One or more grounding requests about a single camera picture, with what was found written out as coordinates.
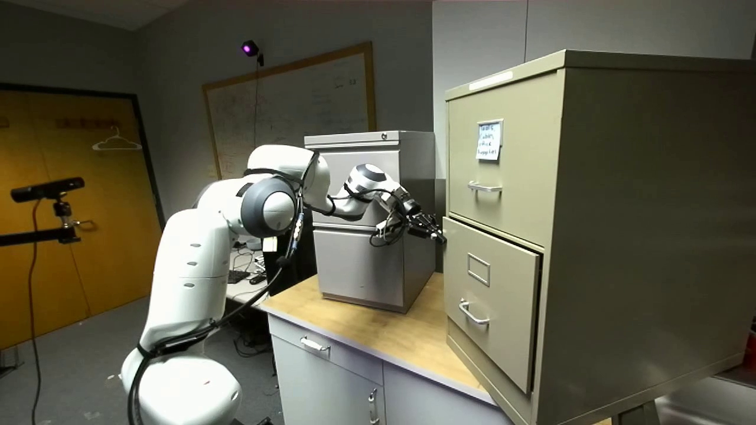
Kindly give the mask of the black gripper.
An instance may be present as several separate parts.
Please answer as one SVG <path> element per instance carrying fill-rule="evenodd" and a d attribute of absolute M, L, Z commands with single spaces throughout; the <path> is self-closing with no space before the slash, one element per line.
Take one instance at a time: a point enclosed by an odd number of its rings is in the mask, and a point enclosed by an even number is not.
<path fill-rule="evenodd" d="M 406 216 L 406 231 L 418 239 L 440 239 L 443 235 L 440 220 L 432 212 L 424 212 L 424 211 L 412 212 Z"/>

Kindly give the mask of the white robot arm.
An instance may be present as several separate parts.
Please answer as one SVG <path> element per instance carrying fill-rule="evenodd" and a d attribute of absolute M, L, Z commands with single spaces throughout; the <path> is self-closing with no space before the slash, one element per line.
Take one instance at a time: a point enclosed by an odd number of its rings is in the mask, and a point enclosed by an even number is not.
<path fill-rule="evenodd" d="M 196 205 L 171 215 L 157 251 L 146 320 L 120 366 L 128 425 L 231 425 L 242 382 L 196 352 L 231 319 L 225 306 L 231 251 L 274 235 L 297 248 L 309 212 L 358 221 L 368 207 L 382 211 L 368 235 L 375 248 L 406 233 L 443 233 L 440 220 L 378 166 L 359 163 L 334 183 L 322 154 L 289 143 L 253 149 L 243 174 L 209 183 Z"/>

